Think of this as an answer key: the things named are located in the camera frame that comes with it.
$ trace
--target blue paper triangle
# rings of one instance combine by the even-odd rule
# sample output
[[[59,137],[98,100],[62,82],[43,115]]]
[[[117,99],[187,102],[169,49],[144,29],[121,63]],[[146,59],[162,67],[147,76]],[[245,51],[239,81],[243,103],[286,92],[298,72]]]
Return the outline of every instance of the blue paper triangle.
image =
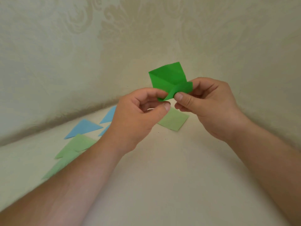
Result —
[[[109,124],[98,136],[102,136],[110,127],[111,124]]]
[[[86,119],[83,119],[71,130],[71,132],[69,132],[69,134],[64,139],[74,137],[77,134],[92,132],[101,128],[103,127]]]
[[[110,111],[106,114],[106,116],[101,120],[100,124],[111,122],[113,120],[113,116],[115,113],[116,106],[113,106]]]

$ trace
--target bright green paper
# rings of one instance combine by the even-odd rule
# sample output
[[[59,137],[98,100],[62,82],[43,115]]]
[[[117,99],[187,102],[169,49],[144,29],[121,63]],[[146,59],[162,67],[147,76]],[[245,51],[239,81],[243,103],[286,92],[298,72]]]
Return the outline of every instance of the bright green paper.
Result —
[[[57,172],[59,172],[61,169],[63,169],[66,165],[71,163],[74,159],[79,156],[79,152],[69,151],[64,154],[64,157],[62,157],[51,169],[47,172],[47,174],[44,175],[42,179],[47,179],[55,175]]]
[[[177,92],[190,93],[193,90],[193,84],[186,80],[180,62],[154,69],[149,75],[154,88],[168,92],[168,96],[164,99],[158,98],[159,101],[169,100]]]
[[[170,108],[170,111],[158,122],[158,124],[165,128],[178,131],[188,117],[189,115],[179,112],[174,108]]]
[[[88,149],[96,140],[93,140],[85,135],[77,134],[73,137],[69,143],[55,156],[56,159],[62,158],[67,152],[80,152]]]

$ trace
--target light green paper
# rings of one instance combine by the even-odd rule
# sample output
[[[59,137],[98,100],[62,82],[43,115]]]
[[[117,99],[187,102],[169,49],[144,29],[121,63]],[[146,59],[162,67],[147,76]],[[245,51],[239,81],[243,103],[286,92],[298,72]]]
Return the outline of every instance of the light green paper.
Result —
[[[158,122],[158,124],[165,128],[178,131],[188,117],[189,115],[179,112],[174,108],[170,108],[170,111]]]
[[[179,62],[167,64],[149,72],[154,88],[168,92],[166,98],[158,98],[166,101],[175,96],[177,92],[190,93],[193,90],[192,82],[186,80],[186,76]]]
[[[88,149],[93,144],[96,143],[96,140],[93,140],[85,135],[77,134],[73,137],[69,143],[55,156],[56,159],[62,158],[67,152],[80,152],[85,149]]]
[[[47,179],[55,175],[57,172],[59,172],[61,169],[63,169],[65,166],[67,166],[69,163],[71,163],[74,159],[76,159],[81,153],[69,151],[64,154],[64,157],[62,157],[51,169],[47,172],[47,174],[44,175],[42,179]]]

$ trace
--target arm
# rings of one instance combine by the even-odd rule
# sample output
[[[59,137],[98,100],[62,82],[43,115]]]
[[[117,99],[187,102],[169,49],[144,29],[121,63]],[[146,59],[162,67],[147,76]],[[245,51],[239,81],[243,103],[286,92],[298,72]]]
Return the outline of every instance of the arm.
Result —
[[[301,153],[250,121],[227,83],[209,78],[192,82],[190,95],[175,95],[175,107],[196,114],[211,135],[225,141],[292,225],[301,225]]]
[[[119,160],[170,109],[167,93],[145,88],[122,97],[101,139],[49,180],[0,213],[0,225],[80,225]]]

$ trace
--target piece of paper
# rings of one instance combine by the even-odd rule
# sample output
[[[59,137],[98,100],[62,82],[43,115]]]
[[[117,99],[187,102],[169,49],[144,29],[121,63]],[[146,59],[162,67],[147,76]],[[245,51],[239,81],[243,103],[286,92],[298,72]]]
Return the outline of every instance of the piece of paper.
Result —
[[[166,101],[175,96],[177,92],[190,93],[193,90],[192,82],[186,80],[186,76],[179,62],[159,67],[149,72],[154,88],[168,92],[166,98],[158,98]]]
[[[55,156],[56,159],[64,157],[68,152],[80,152],[85,149],[88,149],[93,144],[96,143],[96,140],[93,140],[89,137],[86,137],[81,134],[77,134],[72,138],[69,143]]]
[[[47,179],[55,175],[69,163],[71,163],[74,159],[76,159],[80,155],[79,152],[69,151],[64,157],[62,157],[48,172],[44,175],[42,179]]]
[[[110,127],[111,124],[109,124],[98,136],[102,136]]]
[[[64,139],[74,137],[77,134],[85,134],[88,132],[93,132],[101,128],[103,127],[91,121],[88,121],[86,119],[83,119],[71,130],[71,132],[69,132],[69,134]]]
[[[113,116],[116,110],[116,106],[113,106],[110,111],[105,115],[105,117],[101,120],[100,124],[111,122],[113,120]]]
[[[185,123],[189,115],[182,113],[174,108],[170,108],[170,111],[158,122],[165,128],[178,131],[180,127]]]

